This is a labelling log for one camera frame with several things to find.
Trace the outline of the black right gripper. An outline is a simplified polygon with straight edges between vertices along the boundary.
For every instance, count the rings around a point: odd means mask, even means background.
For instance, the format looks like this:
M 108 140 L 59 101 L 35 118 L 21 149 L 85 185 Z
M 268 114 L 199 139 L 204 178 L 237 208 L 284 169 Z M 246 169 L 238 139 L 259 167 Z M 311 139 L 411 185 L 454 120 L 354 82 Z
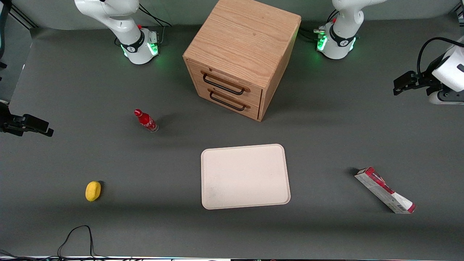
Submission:
M 49 123 L 45 120 L 32 116 L 30 114 L 23 114 L 23 131 L 18 130 L 15 125 L 15 116 L 9 111 L 6 104 L 0 104 L 0 132 L 10 133 L 18 137 L 23 136 L 24 132 L 34 132 L 47 137 L 52 137 L 54 130 L 49 128 Z

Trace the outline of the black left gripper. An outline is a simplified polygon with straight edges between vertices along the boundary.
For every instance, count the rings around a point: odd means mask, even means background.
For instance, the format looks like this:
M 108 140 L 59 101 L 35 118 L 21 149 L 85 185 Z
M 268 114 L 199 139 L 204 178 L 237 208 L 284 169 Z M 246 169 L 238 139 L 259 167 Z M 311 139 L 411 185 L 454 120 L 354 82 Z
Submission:
M 396 78 L 393 81 L 393 94 L 397 96 L 403 91 L 427 88 L 427 95 L 438 95 L 439 91 L 443 89 L 441 81 L 439 81 L 435 76 L 432 75 L 432 72 L 438 68 L 442 60 L 433 60 L 428 65 L 428 67 L 422 72 L 420 69 L 420 61 L 417 62 L 417 73 L 418 78 L 416 78 L 416 73 L 414 71 L 405 72 L 402 76 Z

